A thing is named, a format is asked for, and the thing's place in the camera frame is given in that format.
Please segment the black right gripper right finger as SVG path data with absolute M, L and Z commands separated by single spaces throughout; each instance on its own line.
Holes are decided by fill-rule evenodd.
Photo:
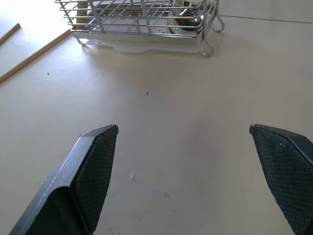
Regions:
M 296 235 L 313 233 L 313 144 L 303 135 L 252 124 L 269 190 Z

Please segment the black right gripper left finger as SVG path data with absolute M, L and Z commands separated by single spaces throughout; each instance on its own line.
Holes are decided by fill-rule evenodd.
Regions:
M 79 137 L 66 159 L 43 182 L 12 235 L 91 235 L 107 197 L 118 126 Z

